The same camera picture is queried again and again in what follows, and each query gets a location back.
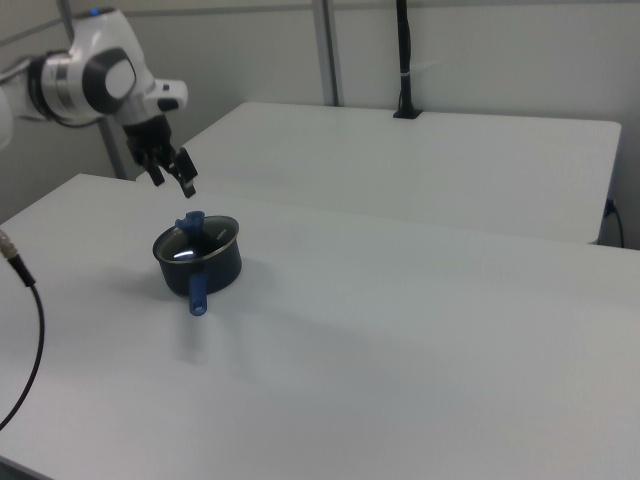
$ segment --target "cooking pot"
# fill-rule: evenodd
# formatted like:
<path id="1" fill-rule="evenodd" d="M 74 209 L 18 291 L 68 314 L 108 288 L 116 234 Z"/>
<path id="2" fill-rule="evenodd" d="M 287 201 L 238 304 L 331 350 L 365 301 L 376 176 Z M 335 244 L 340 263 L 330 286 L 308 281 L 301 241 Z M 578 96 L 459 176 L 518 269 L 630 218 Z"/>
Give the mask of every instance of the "cooking pot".
<path id="1" fill-rule="evenodd" d="M 230 285 L 240 274 L 239 225 L 231 217 L 189 212 L 153 244 L 169 288 L 189 296 L 192 315 L 207 311 L 207 295 Z"/>

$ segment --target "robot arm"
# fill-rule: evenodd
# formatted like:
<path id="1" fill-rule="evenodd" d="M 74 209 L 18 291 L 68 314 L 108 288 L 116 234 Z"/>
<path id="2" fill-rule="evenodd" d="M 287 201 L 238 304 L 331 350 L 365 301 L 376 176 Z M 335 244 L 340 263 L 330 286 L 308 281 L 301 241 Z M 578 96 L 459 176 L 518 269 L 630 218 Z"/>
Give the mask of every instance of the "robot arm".
<path id="1" fill-rule="evenodd" d="M 76 17 L 69 51 L 23 59 L 0 73 L 0 149 L 11 137 L 13 117 L 53 120 L 81 127 L 107 115 L 123 126 L 131 154 L 160 185 L 160 167 L 195 193 L 197 171 L 184 149 L 171 146 L 165 113 L 185 107 L 187 87 L 154 78 L 124 15 L 92 9 Z"/>

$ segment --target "white surface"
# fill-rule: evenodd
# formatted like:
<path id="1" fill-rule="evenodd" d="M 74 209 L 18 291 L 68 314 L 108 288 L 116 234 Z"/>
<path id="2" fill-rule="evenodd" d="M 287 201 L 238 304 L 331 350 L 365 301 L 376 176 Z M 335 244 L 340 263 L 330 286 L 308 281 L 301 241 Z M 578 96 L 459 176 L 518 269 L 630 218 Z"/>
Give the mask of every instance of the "white surface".
<path id="1" fill-rule="evenodd" d="M 588 243 L 619 131 L 610 122 L 405 121 L 387 110 L 249 103 L 186 148 L 199 191 Z"/>
<path id="2" fill-rule="evenodd" d="M 68 49 L 69 41 L 60 24 L 0 47 L 0 65 L 62 48 Z M 130 156 L 125 161 L 133 163 Z M 79 130 L 16 119 L 11 144 L 0 151 L 0 221 L 81 172 L 113 176 L 98 127 Z"/>
<path id="3" fill-rule="evenodd" d="M 234 216 L 190 317 L 151 245 Z M 78 177 L 7 222 L 48 316 L 0 456 L 52 478 L 596 480 L 640 473 L 635 252 Z M 35 308 L 0 264 L 0 411 Z"/>
<path id="4" fill-rule="evenodd" d="M 621 123 L 612 194 L 640 248 L 640 4 L 600 3 L 411 8 L 413 63 L 439 62 L 412 76 L 413 98 L 432 111 Z M 338 8 L 335 18 L 345 105 L 394 108 L 395 11 Z"/>

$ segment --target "white table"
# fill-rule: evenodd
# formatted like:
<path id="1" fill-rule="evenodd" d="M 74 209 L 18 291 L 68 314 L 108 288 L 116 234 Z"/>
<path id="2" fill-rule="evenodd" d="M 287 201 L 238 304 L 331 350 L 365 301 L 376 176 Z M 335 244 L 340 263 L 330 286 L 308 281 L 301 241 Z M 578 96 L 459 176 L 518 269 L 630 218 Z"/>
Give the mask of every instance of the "white table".
<path id="1" fill-rule="evenodd" d="M 246 103 L 187 142 L 196 189 L 552 240 L 598 238 L 619 124 L 392 113 Z"/>
<path id="2" fill-rule="evenodd" d="M 190 317 L 151 254 L 188 210 L 243 271 Z M 640 257 L 79 176 L 4 226 L 48 333 L 0 456 L 56 479 L 640 474 Z M 0 265 L 0 412 L 35 307 Z"/>

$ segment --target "blue handle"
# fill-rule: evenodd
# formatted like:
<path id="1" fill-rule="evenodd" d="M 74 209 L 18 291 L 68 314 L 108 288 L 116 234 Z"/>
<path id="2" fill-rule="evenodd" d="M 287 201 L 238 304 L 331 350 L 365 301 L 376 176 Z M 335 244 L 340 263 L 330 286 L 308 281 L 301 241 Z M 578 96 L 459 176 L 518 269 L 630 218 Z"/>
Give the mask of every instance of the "blue handle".
<path id="1" fill-rule="evenodd" d="M 192 273 L 189 277 L 189 311 L 194 317 L 207 312 L 207 277 L 206 273 Z"/>
<path id="2" fill-rule="evenodd" d="M 187 237 L 193 237 L 202 231 L 204 224 L 204 212 L 196 210 L 188 212 L 183 219 L 176 220 L 176 227 L 182 230 Z"/>

